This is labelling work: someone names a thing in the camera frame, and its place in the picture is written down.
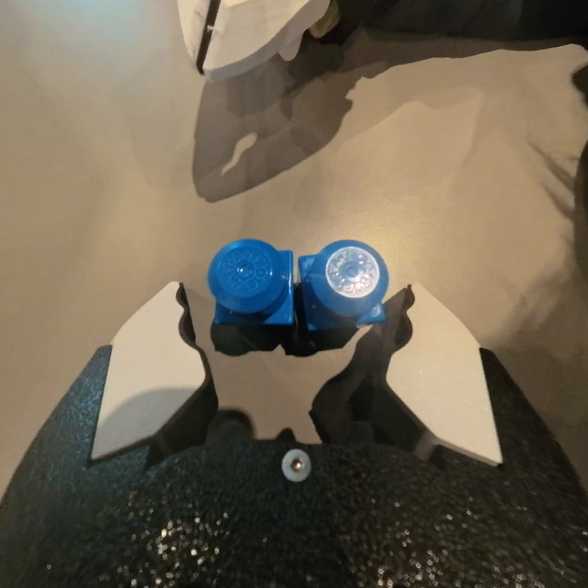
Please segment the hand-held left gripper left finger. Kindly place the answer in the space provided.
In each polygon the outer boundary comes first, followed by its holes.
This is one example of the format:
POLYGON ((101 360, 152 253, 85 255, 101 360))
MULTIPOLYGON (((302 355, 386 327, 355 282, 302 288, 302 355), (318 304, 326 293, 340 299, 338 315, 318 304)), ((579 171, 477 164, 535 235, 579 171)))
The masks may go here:
POLYGON ((217 393, 183 284, 171 282, 145 303, 111 347, 91 460, 148 446, 148 461, 160 461, 202 444, 217 393))

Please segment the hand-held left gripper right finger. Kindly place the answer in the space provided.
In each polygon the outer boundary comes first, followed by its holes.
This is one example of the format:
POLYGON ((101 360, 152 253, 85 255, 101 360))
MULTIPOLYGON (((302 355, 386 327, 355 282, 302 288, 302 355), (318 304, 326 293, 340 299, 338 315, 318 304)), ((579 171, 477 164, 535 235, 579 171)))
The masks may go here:
POLYGON ((349 364, 313 400, 320 440, 372 440, 423 460, 441 447, 501 465, 481 348, 473 334, 417 283, 397 292, 384 310, 386 320, 357 341, 349 364))

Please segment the person's black clothing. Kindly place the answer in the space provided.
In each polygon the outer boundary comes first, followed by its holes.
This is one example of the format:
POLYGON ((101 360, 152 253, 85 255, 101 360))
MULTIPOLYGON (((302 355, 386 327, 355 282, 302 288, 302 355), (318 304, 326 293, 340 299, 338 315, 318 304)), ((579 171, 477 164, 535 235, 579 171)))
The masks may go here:
MULTIPOLYGON (((587 65, 572 76, 587 108, 587 65)), ((587 142, 585 142, 577 165, 575 178, 575 244, 587 246, 587 142)))

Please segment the person's right hand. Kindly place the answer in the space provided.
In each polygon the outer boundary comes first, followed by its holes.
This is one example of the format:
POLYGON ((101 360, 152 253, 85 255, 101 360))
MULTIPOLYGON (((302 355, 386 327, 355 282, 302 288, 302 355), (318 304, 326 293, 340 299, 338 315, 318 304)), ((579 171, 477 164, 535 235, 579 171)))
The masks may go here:
POLYGON ((341 9, 338 1, 330 1, 325 14, 316 21, 308 32, 312 38, 318 40, 334 30, 341 21, 341 9))

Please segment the person's right forearm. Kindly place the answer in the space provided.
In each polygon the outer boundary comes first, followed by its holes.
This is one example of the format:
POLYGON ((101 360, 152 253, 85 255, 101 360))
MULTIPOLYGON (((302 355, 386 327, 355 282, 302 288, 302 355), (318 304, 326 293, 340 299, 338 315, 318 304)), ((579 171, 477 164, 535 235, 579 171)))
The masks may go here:
POLYGON ((320 41, 341 45, 359 27, 389 33, 587 48, 587 1, 336 1, 340 18, 320 41))

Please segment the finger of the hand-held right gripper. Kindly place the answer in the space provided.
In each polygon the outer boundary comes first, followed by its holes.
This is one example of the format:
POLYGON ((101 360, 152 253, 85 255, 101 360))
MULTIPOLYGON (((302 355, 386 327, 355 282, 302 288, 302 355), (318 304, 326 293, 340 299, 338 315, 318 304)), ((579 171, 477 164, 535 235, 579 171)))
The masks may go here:
POLYGON ((214 31, 220 1, 177 1, 180 28, 190 61, 199 73, 214 31))
POLYGON ((220 82, 276 54, 298 53, 304 33, 327 15, 330 1, 209 1, 201 28, 201 74, 220 82))

